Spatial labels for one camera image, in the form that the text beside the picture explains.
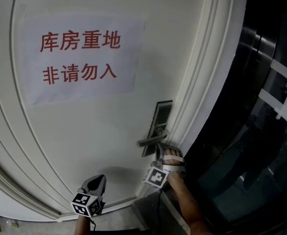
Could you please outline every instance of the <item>white door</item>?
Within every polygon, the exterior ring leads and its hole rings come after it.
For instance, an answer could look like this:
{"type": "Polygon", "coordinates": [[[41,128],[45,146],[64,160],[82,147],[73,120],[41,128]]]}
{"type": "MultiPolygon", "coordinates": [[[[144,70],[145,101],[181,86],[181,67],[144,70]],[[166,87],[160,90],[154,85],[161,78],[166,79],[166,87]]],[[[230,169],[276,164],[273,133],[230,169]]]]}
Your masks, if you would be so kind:
{"type": "MultiPolygon", "coordinates": [[[[147,137],[157,102],[173,100],[168,127],[172,131],[177,128],[177,116],[182,117],[182,105],[188,102],[182,95],[190,83],[194,89],[196,79],[200,79],[202,97],[215,64],[204,73],[205,85],[198,74],[205,54],[208,60],[218,57],[218,51],[208,56],[210,35],[214,27],[219,29],[213,37],[221,45],[231,1],[0,0],[0,165],[60,213],[72,211],[68,203],[72,194],[97,174],[107,177],[103,196],[107,205],[135,198],[152,159],[142,158],[143,148],[136,147],[136,141],[147,137]],[[220,22],[215,21],[218,3],[224,11],[220,22]],[[19,23],[46,14],[82,11],[146,18],[134,89],[26,107],[21,55],[16,51],[19,23]]],[[[181,141],[174,134],[171,138],[181,141]]]]}

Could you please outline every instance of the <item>hand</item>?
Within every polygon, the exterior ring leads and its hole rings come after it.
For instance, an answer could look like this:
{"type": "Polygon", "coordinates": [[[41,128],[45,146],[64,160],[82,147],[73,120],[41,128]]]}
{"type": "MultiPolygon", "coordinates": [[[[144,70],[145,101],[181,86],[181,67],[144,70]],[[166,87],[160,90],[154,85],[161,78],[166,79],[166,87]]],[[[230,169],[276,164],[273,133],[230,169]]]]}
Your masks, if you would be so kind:
{"type": "MultiPolygon", "coordinates": [[[[164,155],[174,155],[180,157],[179,151],[173,150],[173,149],[165,149],[164,150],[164,155]]],[[[174,159],[169,159],[169,160],[164,160],[165,165],[174,165],[174,166],[180,166],[181,162],[174,160],[174,159]]],[[[176,171],[170,171],[167,180],[169,184],[172,186],[172,188],[176,188],[180,183],[183,182],[183,179],[181,178],[181,174],[176,171]]]]}

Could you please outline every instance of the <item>cable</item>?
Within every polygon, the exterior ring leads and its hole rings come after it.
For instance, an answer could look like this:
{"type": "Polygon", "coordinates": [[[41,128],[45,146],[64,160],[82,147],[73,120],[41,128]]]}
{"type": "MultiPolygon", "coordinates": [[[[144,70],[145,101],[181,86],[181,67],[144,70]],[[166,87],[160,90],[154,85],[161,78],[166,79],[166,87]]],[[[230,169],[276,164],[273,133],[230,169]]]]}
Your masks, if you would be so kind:
{"type": "Polygon", "coordinates": [[[96,230],[96,223],[90,219],[90,222],[95,226],[94,231],[96,230]]]}
{"type": "Polygon", "coordinates": [[[158,203],[157,203],[157,215],[158,215],[158,222],[159,222],[159,235],[162,234],[162,221],[161,221],[161,215],[160,215],[160,199],[161,199],[162,189],[159,189],[159,195],[158,195],[158,203]]]}

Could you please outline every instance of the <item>door lever handle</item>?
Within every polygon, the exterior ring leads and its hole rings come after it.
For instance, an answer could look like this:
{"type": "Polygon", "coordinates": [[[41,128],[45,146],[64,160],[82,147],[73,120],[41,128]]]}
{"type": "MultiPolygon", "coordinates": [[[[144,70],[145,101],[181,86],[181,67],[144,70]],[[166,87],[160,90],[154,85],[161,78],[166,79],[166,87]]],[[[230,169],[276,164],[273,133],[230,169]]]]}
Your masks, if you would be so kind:
{"type": "Polygon", "coordinates": [[[156,129],[155,132],[158,134],[157,136],[139,140],[137,141],[137,146],[144,147],[151,144],[157,144],[167,137],[167,132],[164,131],[162,128],[156,129]]]}

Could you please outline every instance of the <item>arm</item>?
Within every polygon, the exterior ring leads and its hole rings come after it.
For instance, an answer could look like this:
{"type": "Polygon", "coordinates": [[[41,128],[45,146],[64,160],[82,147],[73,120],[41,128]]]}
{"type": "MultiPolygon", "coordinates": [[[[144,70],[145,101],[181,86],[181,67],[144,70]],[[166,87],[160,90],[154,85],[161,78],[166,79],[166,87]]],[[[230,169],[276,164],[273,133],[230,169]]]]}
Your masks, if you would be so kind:
{"type": "Polygon", "coordinates": [[[79,215],[74,235],[89,235],[89,234],[90,234],[89,219],[79,215]]]}
{"type": "MultiPolygon", "coordinates": [[[[179,153],[167,150],[165,154],[179,156],[179,153]]],[[[169,165],[179,165],[180,162],[175,160],[168,161],[169,165]]],[[[167,178],[169,184],[173,188],[184,219],[191,229],[191,235],[199,235],[201,233],[209,233],[210,229],[204,221],[204,217],[200,211],[199,205],[191,192],[188,190],[184,180],[177,172],[170,172],[167,178]]]]}

